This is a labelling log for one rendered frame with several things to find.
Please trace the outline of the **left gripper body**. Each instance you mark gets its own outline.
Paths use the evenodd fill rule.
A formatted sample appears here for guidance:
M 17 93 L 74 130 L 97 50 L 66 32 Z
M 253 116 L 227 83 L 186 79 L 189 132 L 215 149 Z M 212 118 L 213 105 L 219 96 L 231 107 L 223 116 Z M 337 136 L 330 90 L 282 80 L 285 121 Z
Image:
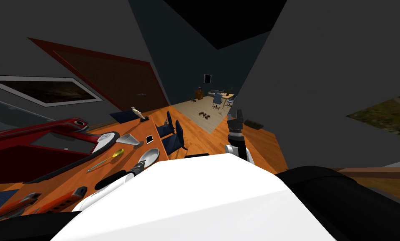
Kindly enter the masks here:
M 138 175 L 142 171 L 144 171 L 145 168 L 145 160 L 142 160 L 138 162 L 130 171 L 129 174 L 132 174 L 133 176 Z

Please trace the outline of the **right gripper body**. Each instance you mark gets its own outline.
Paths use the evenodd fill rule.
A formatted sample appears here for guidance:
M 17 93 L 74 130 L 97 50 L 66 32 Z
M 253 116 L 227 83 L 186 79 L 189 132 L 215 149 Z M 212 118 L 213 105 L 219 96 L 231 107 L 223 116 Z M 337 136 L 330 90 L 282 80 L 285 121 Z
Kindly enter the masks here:
M 229 132 L 241 132 L 243 129 L 243 119 L 231 119 L 228 118 L 227 120 Z

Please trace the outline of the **grey bowl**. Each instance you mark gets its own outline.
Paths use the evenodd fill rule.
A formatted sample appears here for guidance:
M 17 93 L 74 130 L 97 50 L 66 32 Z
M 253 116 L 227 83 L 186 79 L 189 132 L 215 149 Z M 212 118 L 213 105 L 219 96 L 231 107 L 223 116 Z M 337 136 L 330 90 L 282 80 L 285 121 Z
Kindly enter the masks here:
M 153 148 L 145 152 L 141 158 L 139 159 L 139 163 L 143 162 L 144 163 L 144 168 L 147 168 L 151 166 L 156 160 L 158 159 L 160 155 L 160 151 L 157 148 Z

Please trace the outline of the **dark flat floor object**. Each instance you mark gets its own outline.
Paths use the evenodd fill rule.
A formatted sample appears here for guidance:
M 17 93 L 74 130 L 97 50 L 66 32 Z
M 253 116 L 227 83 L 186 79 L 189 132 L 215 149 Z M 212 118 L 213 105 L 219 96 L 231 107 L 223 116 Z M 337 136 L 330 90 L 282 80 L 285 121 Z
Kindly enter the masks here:
M 244 125 L 246 125 L 246 126 L 248 126 L 250 128 L 253 128 L 255 130 L 260 130 L 261 128 L 264 127 L 263 124 L 260 124 L 258 122 L 255 122 L 255 121 L 252 121 L 252 120 L 249 120 L 249 119 L 244 121 Z

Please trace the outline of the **light wooden desk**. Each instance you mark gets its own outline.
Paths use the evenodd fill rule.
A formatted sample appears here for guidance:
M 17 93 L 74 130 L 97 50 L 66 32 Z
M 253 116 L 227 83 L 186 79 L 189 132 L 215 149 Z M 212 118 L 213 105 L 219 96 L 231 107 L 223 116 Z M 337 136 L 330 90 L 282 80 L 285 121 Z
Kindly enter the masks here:
M 231 94 L 230 92 L 225 92 L 225 91 L 211 90 L 208 92 L 208 96 L 212 97 L 214 99 L 214 95 L 216 93 L 220 93 L 223 96 L 222 103 L 219 105 L 220 107 L 224 107 L 226 105 L 229 107 L 232 106 L 234 94 Z

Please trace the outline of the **white cup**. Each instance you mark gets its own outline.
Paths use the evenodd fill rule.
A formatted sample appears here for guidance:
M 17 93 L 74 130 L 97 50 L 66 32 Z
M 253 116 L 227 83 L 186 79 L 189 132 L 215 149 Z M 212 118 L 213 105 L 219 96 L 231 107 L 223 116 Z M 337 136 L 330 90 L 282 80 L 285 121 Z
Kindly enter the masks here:
M 126 134 L 121 137 L 119 137 L 116 140 L 116 143 L 123 143 L 123 144 L 128 144 L 132 146 L 141 146 L 143 144 L 142 141 L 138 141 L 133 135 L 131 134 Z

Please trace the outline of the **dark blue chair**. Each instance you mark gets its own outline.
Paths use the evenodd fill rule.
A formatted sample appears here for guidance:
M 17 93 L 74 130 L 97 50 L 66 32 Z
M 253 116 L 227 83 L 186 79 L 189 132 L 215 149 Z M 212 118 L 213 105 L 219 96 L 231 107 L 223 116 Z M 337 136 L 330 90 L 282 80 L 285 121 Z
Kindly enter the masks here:
M 183 129 L 178 120 L 176 120 L 176 134 L 166 137 L 162 140 L 162 144 L 166 151 L 166 154 L 169 156 L 172 153 L 176 152 L 178 149 L 183 148 L 187 150 L 184 146 L 184 136 L 183 136 Z
M 158 126 L 156 128 L 160 138 L 163 138 L 170 134 L 175 134 L 175 127 L 172 123 L 172 118 L 169 111 L 167 111 L 167 122 L 164 125 Z

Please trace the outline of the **pale statuette on black base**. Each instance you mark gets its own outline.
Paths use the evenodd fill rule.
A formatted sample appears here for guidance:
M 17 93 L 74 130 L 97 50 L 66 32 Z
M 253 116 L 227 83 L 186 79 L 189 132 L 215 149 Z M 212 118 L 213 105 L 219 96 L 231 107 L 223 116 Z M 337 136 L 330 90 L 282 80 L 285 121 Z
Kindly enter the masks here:
M 134 107 L 131 107 L 133 113 L 140 118 L 140 122 L 145 122 L 149 120 L 148 116 L 143 116 L 142 113 Z

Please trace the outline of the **dark blue mat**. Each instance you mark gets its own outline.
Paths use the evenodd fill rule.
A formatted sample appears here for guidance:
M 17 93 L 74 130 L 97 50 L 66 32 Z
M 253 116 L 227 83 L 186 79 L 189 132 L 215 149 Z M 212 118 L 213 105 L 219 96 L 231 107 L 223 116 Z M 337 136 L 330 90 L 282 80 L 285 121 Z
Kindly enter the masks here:
M 110 113 L 109 115 L 120 124 L 140 118 L 133 112 L 132 109 L 122 112 Z

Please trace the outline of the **orange wooden table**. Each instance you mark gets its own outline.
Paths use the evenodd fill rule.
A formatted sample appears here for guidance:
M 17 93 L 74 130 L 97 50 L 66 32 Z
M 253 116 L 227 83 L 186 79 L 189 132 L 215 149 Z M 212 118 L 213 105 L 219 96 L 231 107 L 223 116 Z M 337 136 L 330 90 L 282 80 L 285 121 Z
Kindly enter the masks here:
M 33 184 L 16 184 L 12 188 L 18 188 L 9 199 L 2 205 L 8 205 L 23 199 L 25 196 L 37 192 L 41 193 L 38 200 L 31 206 L 27 207 L 23 215 L 28 215 L 37 208 L 40 208 L 47 203 L 57 199 L 58 197 L 67 194 L 68 192 L 77 189 L 81 186 L 88 188 L 86 195 L 93 194 L 95 185 L 102 179 L 121 170 L 130 170 L 139 161 L 141 156 L 150 149 L 157 148 L 160 151 L 158 161 L 168 159 L 164 146 L 156 129 L 156 124 L 152 117 L 148 121 L 140 122 L 140 120 L 132 120 L 123 124 L 115 124 L 106 126 L 99 130 L 92 131 L 93 134 L 103 134 L 107 132 L 116 132 L 120 136 L 131 134 L 138 141 L 143 141 L 144 144 L 139 148 L 134 148 L 132 145 L 115 143 L 103 154 L 87 161 L 77 167 L 74 167 L 62 174 L 59 174 L 51 179 L 43 180 Z M 153 141 L 146 144 L 146 137 L 152 135 Z M 109 159 L 102 163 L 89 173 L 87 170 L 95 166 L 99 162 L 111 157 L 117 150 L 124 149 L 124 153 L 115 158 Z

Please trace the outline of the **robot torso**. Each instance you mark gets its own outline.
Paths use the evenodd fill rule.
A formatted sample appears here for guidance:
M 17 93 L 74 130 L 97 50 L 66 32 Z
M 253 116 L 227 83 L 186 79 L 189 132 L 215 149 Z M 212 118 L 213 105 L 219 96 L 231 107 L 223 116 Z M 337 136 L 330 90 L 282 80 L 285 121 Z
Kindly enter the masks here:
M 233 154 L 157 162 L 51 241 L 336 241 L 276 175 Z

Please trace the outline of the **orange black long object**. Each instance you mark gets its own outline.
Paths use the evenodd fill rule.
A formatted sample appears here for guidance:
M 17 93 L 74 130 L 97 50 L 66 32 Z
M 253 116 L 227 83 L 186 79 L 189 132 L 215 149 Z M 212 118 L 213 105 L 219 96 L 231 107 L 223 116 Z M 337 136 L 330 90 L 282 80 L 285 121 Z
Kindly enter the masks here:
M 61 197 L 47 203 L 46 205 L 32 211 L 30 214 L 42 214 L 42 213 L 58 213 L 63 209 L 69 207 L 73 203 L 81 200 L 87 192 L 87 187 L 82 186 Z
M 0 220 L 21 216 L 25 209 L 33 205 L 41 193 L 31 193 L 16 202 L 0 207 Z

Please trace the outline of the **dark red door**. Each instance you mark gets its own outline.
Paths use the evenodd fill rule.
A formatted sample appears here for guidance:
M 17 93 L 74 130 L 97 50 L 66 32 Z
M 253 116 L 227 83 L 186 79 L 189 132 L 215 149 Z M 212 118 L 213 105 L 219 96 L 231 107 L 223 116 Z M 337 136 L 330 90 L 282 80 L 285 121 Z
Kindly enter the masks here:
M 150 62 L 30 40 L 121 110 L 143 113 L 169 105 Z

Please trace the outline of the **white framed dark picture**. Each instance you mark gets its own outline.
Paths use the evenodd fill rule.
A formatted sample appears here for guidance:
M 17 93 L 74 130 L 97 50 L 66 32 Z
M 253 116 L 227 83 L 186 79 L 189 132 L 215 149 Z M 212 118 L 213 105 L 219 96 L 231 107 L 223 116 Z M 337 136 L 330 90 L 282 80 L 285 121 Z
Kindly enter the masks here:
M 43 107 L 103 101 L 74 78 L 0 75 L 0 89 Z

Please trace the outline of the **large red curved object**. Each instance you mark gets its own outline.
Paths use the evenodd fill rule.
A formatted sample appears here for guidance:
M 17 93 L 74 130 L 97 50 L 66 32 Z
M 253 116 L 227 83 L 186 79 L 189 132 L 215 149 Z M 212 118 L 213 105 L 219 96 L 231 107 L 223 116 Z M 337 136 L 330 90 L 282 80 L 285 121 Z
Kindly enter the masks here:
M 103 154 L 120 137 L 87 129 L 85 120 L 69 118 L 0 131 L 0 184 L 53 178 Z

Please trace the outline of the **window with green view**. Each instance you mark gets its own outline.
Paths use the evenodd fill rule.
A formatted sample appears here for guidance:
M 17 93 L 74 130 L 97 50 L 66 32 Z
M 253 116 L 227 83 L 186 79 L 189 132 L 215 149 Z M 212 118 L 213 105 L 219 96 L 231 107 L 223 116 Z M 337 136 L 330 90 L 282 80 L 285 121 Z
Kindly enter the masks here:
M 349 114 L 347 117 L 400 136 L 400 96 Z

